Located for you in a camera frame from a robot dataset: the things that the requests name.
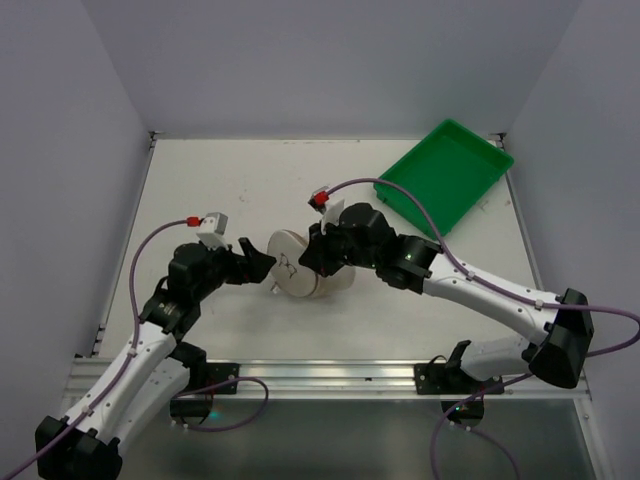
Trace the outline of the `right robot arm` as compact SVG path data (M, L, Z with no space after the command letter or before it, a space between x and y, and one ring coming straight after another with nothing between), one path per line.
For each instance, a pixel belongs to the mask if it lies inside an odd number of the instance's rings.
M397 233L368 203L341 209L312 224L300 265L322 277L353 266L371 269L392 288L465 306L512 330L486 342L459 342L449 368L477 382L530 373L565 389L577 386L594 327L586 296L530 289L450 260L422 237Z

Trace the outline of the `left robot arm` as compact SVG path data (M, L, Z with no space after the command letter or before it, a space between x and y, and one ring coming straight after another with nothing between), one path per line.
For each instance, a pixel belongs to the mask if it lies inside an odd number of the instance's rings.
M149 421L175 395L204 386L206 354L182 342L201 302L224 284L261 283L276 262L246 238L239 244L240 254L202 243L175 250L121 352L61 418L46 417L36 429L41 478L117 478L125 452Z

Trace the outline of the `white mesh laundry bag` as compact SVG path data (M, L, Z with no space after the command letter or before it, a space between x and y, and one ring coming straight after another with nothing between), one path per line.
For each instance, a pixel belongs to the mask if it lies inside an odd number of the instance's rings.
M322 277L299 263L306 250L306 238L290 230L275 231L267 245L267 254L276 259L270 274L274 287L295 298L319 298L349 289L355 281L354 267L346 266L335 275Z

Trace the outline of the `green plastic tray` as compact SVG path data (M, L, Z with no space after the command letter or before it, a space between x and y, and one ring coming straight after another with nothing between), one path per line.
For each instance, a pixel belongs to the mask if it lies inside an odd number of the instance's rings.
M431 239L442 237L513 166L514 159L460 123L447 119L380 178L413 195L430 218L394 187L376 184L376 196Z

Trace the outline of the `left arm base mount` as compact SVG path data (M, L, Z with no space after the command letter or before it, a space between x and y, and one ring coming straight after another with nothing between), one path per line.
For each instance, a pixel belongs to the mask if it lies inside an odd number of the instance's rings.
M237 392L237 386L231 384L217 390L197 394L193 394L193 391L237 378L239 373L239 363L207 363L198 379L190 381L176 397L170 400L169 413L171 418L182 424L195 425L202 425L206 420L214 418L215 395L234 395Z

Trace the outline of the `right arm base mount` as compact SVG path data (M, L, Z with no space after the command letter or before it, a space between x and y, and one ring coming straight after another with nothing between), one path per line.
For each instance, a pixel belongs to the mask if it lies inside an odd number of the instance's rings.
M455 396L466 398L479 392L469 403L457 406L446 418L455 425L476 427L485 415L484 395L490 389L490 395L501 395L505 389L501 386L501 377L479 381L461 369L458 354L449 358L437 355L431 360L413 365L413 379L418 395Z

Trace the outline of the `aluminium front rail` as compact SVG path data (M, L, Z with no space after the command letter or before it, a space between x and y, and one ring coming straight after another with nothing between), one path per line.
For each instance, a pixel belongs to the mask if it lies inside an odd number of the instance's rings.
M419 382L426 374L414 372L419 360L210 360L206 383L241 377L256 377L269 388L271 400L458 400L471 393L444 394L427 391ZM105 358L76 359L64 388L65 405L71 405L86 393L106 370ZM242 382L235 394L223 397L262 399L263 389ZM504 387L502 394L485 393L499 400L577 400L589 399L584 377L574 389L561 389L537 378L528 378Z

